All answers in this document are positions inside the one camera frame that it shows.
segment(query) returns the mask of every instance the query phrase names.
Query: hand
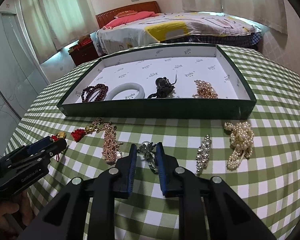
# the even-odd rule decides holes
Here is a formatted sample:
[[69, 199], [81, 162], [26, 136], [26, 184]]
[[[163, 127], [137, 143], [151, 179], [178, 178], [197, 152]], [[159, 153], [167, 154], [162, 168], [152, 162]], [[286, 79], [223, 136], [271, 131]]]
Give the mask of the hand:
[[13, 214], [19, 211], [21, 213], [22, 222], [24, 225], [29, 225], [33, 219], [33, 212], [30, 207], [30, 201], [26, 191], [23, 191], [19, 196], [17, 203], [2, 202], [0, 203], [0, 228], [8, 233], [15, 233], [15, 230], [10, 227], [4, 214]]

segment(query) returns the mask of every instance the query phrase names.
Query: pillow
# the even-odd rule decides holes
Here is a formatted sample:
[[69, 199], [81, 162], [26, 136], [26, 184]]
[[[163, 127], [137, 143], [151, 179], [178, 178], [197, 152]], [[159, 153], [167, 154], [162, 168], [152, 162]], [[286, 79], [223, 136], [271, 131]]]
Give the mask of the pillow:
[[137, 21], [137, 20], [142, 20], [142, 19], [145, 19], [145, 18], [148, 18], [148, 17], [154, 17], [154, 16], [158, 16], [158, 14], [156, 14], [154, 12], [146, 12], [146, 11], [138, 12], [134, 15], [114, 19], [111, 22], [109, 22], [107, 25], [103, 26], [102, 28], [104, 30], [109, 30], [109, 29], [112, 29], [112, 28], [117, 27], [117, 26], [122, 25], [122, 24], [127, 24], [127, 23], [130, 23], [130, 22], [134, 22], [134, 21]]
[[130, 16], [130, 15], [135, 15], [136, 13], [138, 13], [137, 11], [124, 11], [124, 12], [120, 12], [118, 13], [114, 18], [121, 18], [121, 17], [125, 17], [125, 16]]

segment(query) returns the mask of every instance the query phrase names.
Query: yellow patch on bedspread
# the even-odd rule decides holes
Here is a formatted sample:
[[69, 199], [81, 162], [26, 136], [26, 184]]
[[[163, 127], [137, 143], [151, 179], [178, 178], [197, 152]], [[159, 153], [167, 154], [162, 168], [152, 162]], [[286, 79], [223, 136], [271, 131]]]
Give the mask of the yellow patch on bedspread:
[[175, 20], [151, 24], [145, 27], [145, 31], [158, 42], [189, 35], [186, 23], [184, 21]]

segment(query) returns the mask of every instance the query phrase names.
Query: white jade bangle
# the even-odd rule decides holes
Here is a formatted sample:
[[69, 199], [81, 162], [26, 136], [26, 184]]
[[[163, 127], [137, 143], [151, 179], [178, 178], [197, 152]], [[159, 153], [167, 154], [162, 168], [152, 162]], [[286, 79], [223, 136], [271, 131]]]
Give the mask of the white jade bangle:
[[139, 93], [134, 99], [143, 99], [145, 98], [145, 91], [143, 90], [143, 87], [137, 83], [125, 83], [120, 86], [117, 86], [116, 88], [112, 89], [105, 100], [110, 101], [112, 100], [117, 94], [125, 91], [125, 90], [138, 90]]

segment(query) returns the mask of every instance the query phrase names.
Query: open box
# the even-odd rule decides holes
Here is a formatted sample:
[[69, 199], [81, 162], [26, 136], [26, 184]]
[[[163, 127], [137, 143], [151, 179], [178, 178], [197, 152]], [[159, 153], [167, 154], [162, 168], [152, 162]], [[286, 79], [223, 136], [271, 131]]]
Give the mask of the open box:
[[[156, 93], [155, 80], [167, 77], [174, 91], [167, 98]], [[211, 83], [217, 99], [193, 98], [195, 80]], [[102, 83], [108, 93], [124, 83], [138, 83], [145, 99], [133, 99], [138, 91], [126, 90], [111, 101], [82, 103], [82, 90]], [[237, 119], [251, 114], [257, 100], [236, 65], [216, 45], [167, 44], [123, 51], [100, 58], [71, 86], [57, 107], [66, 116], [179, 119]]]

